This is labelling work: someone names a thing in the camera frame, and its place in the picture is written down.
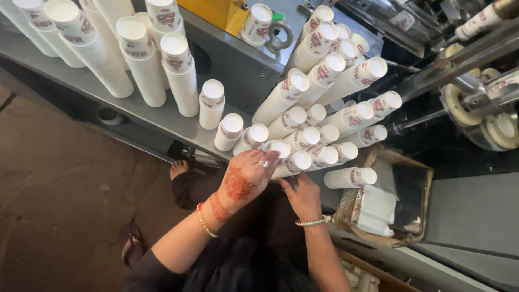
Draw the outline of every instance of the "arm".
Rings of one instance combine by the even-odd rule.
[[[205,224],[213,233],[263,192],[280,161],[278,156],[278,151],[265,154],[249,150],[229,162],[222,185],[201,208]],[[263,160],[269,161],[268,168],[260,164]],[[191,268],[210,239],[194,212],[166,233],[152,252],[167,269],[182,274]]]
[[[294,192],[284,179],[278,182],[285,189],[290,205],[301,222],[322,218],[319,187],[304,173],[296,176],[299,189]],[[303,227],[305,229],[308,271],[312,280],[323,292],[351,291],[346,273],[335,252],[325,224]]]

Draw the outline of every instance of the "hand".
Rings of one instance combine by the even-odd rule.
[[[281,161],[278,157],[278,151],[248,150],[230,160],[222,185],[208,199],[218,221],[224,222],[265,190]],[[261,161],[268,161],[268,167]]]
[[[322,219],[321,197],[319,186],[317,186],[306,173],[301,172],[295,178],[299,183],[297,192],[285,179],[278,179],[278,183],[285,189],[292,209],[301,222]]]

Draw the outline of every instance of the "concrete floor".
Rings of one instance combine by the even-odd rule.
[[[189,214],[169,167],[16,97],[0,112],[0,291],[120,290],[121,227],[134,217],[149,247]]]

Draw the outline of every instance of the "bangle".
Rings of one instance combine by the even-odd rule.
[[[209,234],[212,238],[217,238],[218,235],[214,234],[206,225],[206,221],[204,220],[203,218],[203,214],[202,214],[202,203],[199,203],[197,206],[196,206],[196,211],[197,211],[197,216],[198,216],[198,221],[200,222],[200,224],[202,225],[202,229],[204,229],[207,234]]]
[[[322,223],[325,223],[325,222],[326,222],[326,218],[323,216],[322,219],[315,220],[315,221],[307,221],[307,222],[301,222],[301,220],[297,219],[295,221],[295,224],[297,226],[307,227],[307,226],[319,225],[319,224],[322,224]]]

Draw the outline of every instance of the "ring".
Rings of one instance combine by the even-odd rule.
[[[260,161],[259,164],[261,164],[261,166],[263,166],[265,168],[268,168],[268,161],[267,160]]]

